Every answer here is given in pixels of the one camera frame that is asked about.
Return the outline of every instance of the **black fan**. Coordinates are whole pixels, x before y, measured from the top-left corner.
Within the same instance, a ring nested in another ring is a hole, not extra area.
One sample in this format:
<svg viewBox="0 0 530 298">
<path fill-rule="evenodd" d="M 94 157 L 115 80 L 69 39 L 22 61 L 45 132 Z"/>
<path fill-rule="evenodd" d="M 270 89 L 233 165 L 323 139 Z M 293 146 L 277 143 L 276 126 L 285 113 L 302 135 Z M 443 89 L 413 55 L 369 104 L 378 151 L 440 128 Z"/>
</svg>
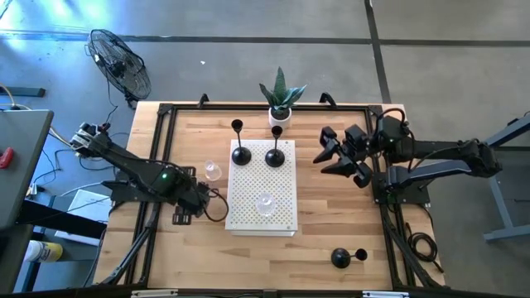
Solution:
<svg viewBox="0 0 530 298">
<path fill-rule="evenodd" d="M 94 29 L 87 45 L 90 55 L 114 87 L 125 94 L 129 107 L 133 101 L 146 99 L 151 93 L 151 82 L 147 76 L 142 57 L 111 31 Z"/>
</svg>

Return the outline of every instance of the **fan stand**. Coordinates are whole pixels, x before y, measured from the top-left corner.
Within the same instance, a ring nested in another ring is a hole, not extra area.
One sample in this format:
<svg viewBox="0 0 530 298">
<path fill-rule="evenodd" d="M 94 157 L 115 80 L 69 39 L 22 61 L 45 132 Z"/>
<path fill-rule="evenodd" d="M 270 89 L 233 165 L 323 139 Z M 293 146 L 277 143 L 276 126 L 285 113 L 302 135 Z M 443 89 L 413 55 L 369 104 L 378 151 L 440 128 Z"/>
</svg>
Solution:
<svg viewBox="0 0 530 298">
<path fill-rule="evenodd" d="M 127 106 L 130 107 L 133 110 L 136 110 L 136 105 L 138 105 L 138 99 L 136 99 L 130 92 L 127 90 L 124 90 L 123 93 L 125 94 L 125 101 L 127 102 Z"/>
</svg>

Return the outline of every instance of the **wooden table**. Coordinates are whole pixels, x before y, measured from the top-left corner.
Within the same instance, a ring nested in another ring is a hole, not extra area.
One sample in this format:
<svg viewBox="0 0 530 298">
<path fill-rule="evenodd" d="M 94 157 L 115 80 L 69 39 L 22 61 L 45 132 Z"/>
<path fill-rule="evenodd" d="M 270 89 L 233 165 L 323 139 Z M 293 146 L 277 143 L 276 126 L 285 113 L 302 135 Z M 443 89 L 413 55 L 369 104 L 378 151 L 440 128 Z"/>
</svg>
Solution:
<svg viewBox="0 0 530 298">
<path fill-rule="evenodd" d="M 137 107 L 128 150 L 140 157 L 149 156 L 159 104 L 141 102 Z M 402 105 L 383 106 L 391 107 L 402 108 Z M 195 166 L 202 180 L 206 180 L 206 160 L 219 164 L 223 176 L 210 182 L 210 187 L 217 187 L 226 195 L 229 144 L 236 138 L 230 123 L 235 118 L 243 120 L 242 139 L 272 139 L 265 111 L 179 111 L 170 161 L 180 166 Z M 297 111 L 293 114 L 291 127 L 282 135 L 296 141 L 299 227 L 292 238 L 235 237 L 224 230 L 224 222 L 212 223 L 204 216 L 193 218 L 191 226 L 175 226 L 171 224 L 175 207 L 164 204 L 149 288 L 392 289 L 381 216 L 373 203 L 371 187 L 360 189 L 342 176 L 321 174 L 320 169 L 327 163 L 312 163 L 321 151 L 318 140 L 322 127 L 332 126 L 342 139 L 344 129 L 353 124 L 366 128 L 362 113 Z M 163 140 L 162 134 L 157 158 L 161 158 Z M 111 215 L 95 282 L 108 276 L 129 249 L 137 210 L 138 204 L 127 203 Z M 224 206 L 218 199 L 212 199 L 209 212 L 218 218 L 223 215 Z M 403 215 L 412 231 L 433 236 L 424 210 L 403 205 Z M 346 269 L 337 269 L 330 263 L 335 248 L 351 252 L 364 248 L 369 258 L 365 262 L 352 261 Z M 401 253 L 395 245 L 394 249 L 400 276 L 405 281 Z M 136 276 L 141 271 L 143 255 L 142 250 Z M 436 281 L 444 283 L 433 264 L 422 264 Z"/>
</svg>

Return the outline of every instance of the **concrete floor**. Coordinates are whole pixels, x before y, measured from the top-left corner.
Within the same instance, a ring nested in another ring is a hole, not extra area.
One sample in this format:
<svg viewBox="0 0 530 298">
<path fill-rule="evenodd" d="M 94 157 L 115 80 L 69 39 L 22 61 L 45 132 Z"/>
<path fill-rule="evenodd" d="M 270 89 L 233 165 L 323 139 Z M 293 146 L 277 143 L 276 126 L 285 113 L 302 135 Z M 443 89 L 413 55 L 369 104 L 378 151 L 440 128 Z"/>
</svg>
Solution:
<svg viewBox="0 0 530 298">
<path fill-rule="evenodd" d="M 384 39 L 530 39 L 530 2 L 524 0 L 373 0 L 373 9 Z M 0 18 L 0 29 L 19 33 L 86 33 L 100 27 L 135 36 L 370 38 L 362 0 L 13 0 Z M 0 82 L 45 88 L 43 99 L 17 101 L 53 110 L 53 124 L 66 137 L 83 121 L 101 123 L 111 109 L 106 80 L 85 55 L 84 44 L 0 39 Z M 128 45 L 146 61 L 152 82 L 148 100 L 198 100 L 207 93 L 214 101 L 261 101 L 258 83 L 270 84 L 281 65 L 288 84 L 309 84 L 303 101 L 330 92 L 338 102 L 382 102 L 370 45 Z M 383 46 L 381 51 L 392 102 L 405 104 L 418 139 L 485 138 L 530 110 L 528 47 Z M 113 87 L 111 98 L 120 105 L 112 132 L 129 132 L 133 111 Z M 127 136 L 114 140 L 125 144 Z M 528 145 L 530 136 L 515 142 Z M 56 140 L 46 141 L 49 154 L 60 148 Z M 112 177 L 112 171 L 88 172 L 73 155 L 59 154 L 63 171 L 46 185 L 52 194 Z M 41 158 L 35 175 L 49 169 Z M 502 228 L 487 181 L 445 178 L 429 191 L 447 284 L 530 296 L 530 237 L 491 244 L 482 239 L 482 233 Z M 79 286 L 88 268 L 89 262 L 46 265 L 36 290 Z"/>
</svg>

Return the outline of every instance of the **red object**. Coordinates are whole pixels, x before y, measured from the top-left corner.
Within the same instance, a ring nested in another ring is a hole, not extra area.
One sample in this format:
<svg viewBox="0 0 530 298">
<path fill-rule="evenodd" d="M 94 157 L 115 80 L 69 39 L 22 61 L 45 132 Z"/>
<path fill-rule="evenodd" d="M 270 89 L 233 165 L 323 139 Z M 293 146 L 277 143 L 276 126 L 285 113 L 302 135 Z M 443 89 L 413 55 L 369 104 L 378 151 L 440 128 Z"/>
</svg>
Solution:
<svg viewBox="0 0 530 298">
<path fill-rule="evenodd" d="M 6 169 L 13 159 L 15 151 L 9 147 L 2 155 L 0 155 L 0 169 Z"/>
</svg>

